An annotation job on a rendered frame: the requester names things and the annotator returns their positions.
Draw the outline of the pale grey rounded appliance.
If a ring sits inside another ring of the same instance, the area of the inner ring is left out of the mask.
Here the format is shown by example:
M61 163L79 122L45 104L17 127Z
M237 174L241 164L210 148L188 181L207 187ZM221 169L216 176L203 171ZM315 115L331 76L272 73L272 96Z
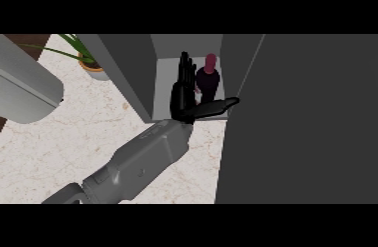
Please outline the pale grey rounded appliance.
M0 34L0 117L20 124L37 122L63 99L63 81Z

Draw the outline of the orange and white plant pot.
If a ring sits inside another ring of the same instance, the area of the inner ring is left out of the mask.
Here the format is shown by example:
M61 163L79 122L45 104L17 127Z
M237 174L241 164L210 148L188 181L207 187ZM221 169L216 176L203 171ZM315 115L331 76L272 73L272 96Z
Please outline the orange and white plant pot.
M91 77L100 81L108 81L110 77L105 73L104 68L101 67L98 62L86 62L86 61L79 61L82 68L91 75Z

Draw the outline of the green leafy plant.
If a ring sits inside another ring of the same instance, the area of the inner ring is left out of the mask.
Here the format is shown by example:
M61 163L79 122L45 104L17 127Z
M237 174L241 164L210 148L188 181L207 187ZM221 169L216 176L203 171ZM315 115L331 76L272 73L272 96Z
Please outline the green leafy plant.
M67 53L61 50L57 50L57 49L49 48L49 47L43 47L40 45L23 44L23 47L52 51L52 52L55 52L61 55L68 56L70 58L77 59L80 62L94 64L97 62L97 59L95 59L94 55L91 54L80 38L74 34L60 34L60 37L67 41L67 43L71 45L74 50L79 52L77 55L73 55L73 54L70 54L70 53Z

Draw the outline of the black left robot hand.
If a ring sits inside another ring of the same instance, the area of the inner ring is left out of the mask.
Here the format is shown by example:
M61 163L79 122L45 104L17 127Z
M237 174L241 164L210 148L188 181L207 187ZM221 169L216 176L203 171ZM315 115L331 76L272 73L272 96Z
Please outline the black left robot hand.
M172 119L193 124L197 119L222 115L241 100L238 97L215 100L201 104L195 101L195 70L197 64L187 51L179 62L179 76L172 88L170 114Z

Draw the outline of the grey cabinet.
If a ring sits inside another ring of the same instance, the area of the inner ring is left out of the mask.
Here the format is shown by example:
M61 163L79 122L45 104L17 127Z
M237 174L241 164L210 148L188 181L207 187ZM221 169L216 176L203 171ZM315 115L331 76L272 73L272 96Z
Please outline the grey cabinet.
M238 96L262 40L259 34L82 34L105 73L142 120L170 117L170 94L179 58L188 53L198 66L218 56L221 84L216 97Z

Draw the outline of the dark grey cabinet door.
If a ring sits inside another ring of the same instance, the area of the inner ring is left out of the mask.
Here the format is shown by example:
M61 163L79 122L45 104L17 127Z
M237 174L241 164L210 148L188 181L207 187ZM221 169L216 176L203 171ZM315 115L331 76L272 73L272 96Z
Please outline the dark grey cabinet door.
M378 35L269 35L231 113L221 203L378 202Z

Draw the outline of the dark wine bottle red cap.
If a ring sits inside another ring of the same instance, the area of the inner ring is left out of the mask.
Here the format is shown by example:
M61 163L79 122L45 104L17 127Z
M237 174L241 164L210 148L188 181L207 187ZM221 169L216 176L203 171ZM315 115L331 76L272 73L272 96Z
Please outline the dark wine bottle red cap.
M206 57L206 64L198 69L195 75L195 91L201 94L201 103L209 103L215 100L221 74L216 70L218 57L210 53Z

